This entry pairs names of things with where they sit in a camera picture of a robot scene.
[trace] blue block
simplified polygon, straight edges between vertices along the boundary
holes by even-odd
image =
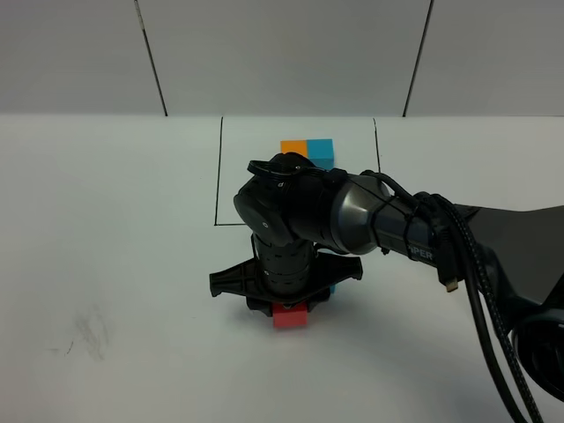
[[[321,169],[331,170],[335,167],[333,159],[310,159],[316,167]]]
[[[333,140],[332,139],[309,139],[308,140],[308,159],[334,160]]]

